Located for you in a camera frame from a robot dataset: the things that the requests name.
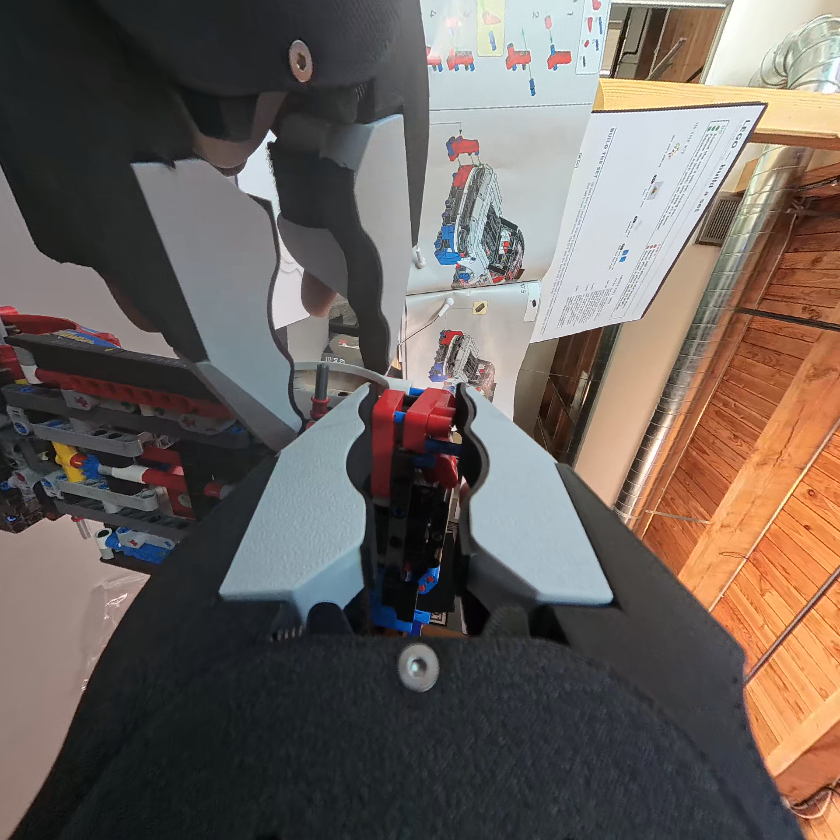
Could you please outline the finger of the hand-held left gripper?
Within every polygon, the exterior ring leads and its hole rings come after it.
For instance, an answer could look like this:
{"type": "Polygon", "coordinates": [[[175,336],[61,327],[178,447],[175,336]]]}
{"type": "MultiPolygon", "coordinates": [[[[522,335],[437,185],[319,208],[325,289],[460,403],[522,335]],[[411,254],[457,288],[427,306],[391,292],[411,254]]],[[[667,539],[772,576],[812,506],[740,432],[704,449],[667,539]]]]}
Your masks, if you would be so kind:
{"type": "Polygon", "coordinates": [[[280,265],[270,205],[204,161],[132,169],[201,344],[177,353],[253,435],[282,450],[303,418],[270,316],[280,265]]]}
{"type": "Polygon", "coordinates": [[[386,373],[413,265],[403,117],[338,125],[293,115],[267,153],[282,244],[347,300],[364,367],[386,373]]]}

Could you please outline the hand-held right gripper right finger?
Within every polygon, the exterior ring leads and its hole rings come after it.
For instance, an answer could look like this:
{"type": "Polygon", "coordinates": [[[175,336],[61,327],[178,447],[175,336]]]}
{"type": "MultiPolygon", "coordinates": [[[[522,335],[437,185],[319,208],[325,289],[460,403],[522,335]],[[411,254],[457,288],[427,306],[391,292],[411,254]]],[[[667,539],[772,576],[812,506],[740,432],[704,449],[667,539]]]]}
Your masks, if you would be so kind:
{"type": "Polygon", "coordinates": [[[605,608],[614,593],[560,465],[476,388],[456,391],[455,585],[466,631],[522,607],[605,608]]]}

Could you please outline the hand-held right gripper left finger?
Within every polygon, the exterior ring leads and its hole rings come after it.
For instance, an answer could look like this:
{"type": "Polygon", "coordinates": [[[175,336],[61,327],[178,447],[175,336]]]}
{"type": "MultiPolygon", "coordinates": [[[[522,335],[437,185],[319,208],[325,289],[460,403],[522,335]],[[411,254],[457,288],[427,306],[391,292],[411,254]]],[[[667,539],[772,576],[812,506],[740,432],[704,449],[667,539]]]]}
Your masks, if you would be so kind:
{"type": "Polygon", "coordinates": [[[285,602],[306,622],[322,603],[344,608],[362,592],[367,511],[349,472],[366,430],[360,385],[280,451],[219,588],[227,602],[285,602]]]}

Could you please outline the brick-built race car model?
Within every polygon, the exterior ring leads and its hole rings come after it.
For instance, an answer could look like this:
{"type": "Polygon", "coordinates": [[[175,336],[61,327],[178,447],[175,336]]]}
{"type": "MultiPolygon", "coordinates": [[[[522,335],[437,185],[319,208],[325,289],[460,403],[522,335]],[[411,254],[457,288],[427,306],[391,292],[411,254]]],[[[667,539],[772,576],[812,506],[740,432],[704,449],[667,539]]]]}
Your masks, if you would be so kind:
{"type": "MultiPolygon", "coordinates": [[[[333,409],[328,376],[320,365],[303,429],[333,409]]],[[[268,455],[185,363],[2,307],[2,532],[89,523],[103,563],[151,575],[268,455]]],[[[391,497],[373,499],[369,615],[418,636],[458,606],[457,487],[428,483],[409,459],[398,446],[391,497]]]]}

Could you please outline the red brick connector piece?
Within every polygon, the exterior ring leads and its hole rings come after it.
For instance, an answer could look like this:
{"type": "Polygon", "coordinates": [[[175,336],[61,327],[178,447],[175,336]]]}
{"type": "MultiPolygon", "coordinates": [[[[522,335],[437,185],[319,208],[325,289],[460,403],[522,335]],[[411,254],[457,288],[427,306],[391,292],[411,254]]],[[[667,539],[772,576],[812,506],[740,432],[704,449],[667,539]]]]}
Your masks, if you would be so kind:
{"type": "Polygon", "coordinates": [[[455,423],[455,396],[429,387],[408,392],[384,390],[371,414],[371,494],[380,504],[391,497],[392,462],[398,446],[418,459],[424,479],[452,490],[459,483],[459,445],[451,441],[455,423]]]}

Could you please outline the person's left hand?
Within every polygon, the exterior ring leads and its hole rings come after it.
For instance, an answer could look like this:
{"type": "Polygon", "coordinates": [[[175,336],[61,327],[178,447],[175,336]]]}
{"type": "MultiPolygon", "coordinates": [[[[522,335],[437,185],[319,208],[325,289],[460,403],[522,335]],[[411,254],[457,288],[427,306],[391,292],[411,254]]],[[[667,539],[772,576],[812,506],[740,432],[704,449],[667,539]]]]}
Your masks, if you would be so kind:
{"type": "Polygon", "coordinates": [[[343,296],[306,269],[302,273],[300,295],[308,315],[318,319],[329,319],[331,310],[344,302],[343,296]]]}

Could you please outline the open instruction booklet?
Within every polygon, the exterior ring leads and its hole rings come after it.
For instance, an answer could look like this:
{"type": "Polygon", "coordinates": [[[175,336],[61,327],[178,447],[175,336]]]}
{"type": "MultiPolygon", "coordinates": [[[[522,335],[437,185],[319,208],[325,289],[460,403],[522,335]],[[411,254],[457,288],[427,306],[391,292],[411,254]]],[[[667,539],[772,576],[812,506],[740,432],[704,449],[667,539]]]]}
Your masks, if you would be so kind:
{"type": "Polygon", "coordinates": [[[399,348],[412,384],[513,417],[612,2],[421,2],[429,142],[399,348]]]}

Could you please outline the clear plastic bag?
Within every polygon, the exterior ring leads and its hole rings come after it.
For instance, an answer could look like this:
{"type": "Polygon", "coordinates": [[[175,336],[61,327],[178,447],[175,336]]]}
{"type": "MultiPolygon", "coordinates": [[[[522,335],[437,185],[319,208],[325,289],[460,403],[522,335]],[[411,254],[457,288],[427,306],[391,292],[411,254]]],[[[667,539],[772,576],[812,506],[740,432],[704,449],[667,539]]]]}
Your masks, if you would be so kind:
{"type": "Polygon", "coordinates": [[[93,587],[82,617],[77,678],[80,692],[86,691],[104,649],[136,596],[150,579],[148,574],[142,572],[121,569],[115,572],[115,575],[93,587]]]}

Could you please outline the black white patterned card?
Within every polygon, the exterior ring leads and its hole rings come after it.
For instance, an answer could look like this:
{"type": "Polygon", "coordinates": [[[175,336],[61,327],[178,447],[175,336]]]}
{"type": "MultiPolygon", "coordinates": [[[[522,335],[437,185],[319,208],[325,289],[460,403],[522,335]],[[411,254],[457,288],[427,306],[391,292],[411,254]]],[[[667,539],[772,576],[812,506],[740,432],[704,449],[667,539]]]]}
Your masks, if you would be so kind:
{"type": "Polygon", "coordinates": [[[767,107],[594,112],[531,342],[641,319],[767,107]]]}

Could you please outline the silver ventilation duct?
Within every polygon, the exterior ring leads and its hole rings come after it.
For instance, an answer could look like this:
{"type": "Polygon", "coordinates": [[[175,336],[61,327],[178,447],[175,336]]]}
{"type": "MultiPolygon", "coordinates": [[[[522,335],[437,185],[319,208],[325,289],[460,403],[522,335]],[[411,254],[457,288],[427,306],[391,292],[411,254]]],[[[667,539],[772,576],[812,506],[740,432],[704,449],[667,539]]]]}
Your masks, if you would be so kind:
{"type": "MultiPolygon", "coordinates": [[[[763,91],[838,93],[839,22],[824,14],[793,30],[762,59],[750,80],[763,91]]],[[[717,263],[668,374],[647,430],[614,505],[642,537],[680,453],[709,401],[709,369],[724,344],[761,252],[777,223],[792,207],[813,150],[803,141],[767,143],[758,158],[717,263]]]]}

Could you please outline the wall vent grille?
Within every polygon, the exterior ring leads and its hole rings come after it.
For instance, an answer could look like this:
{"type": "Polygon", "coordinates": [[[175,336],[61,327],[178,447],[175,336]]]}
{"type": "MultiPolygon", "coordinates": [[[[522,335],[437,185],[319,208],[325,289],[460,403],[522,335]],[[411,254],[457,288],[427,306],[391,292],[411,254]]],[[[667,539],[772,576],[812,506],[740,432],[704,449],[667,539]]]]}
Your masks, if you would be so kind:
{"type": "Polygon", "coordinates": [[[742,193],[720,192],[702,216],[694,244],[722,247],[742,203],[742,193]]]}

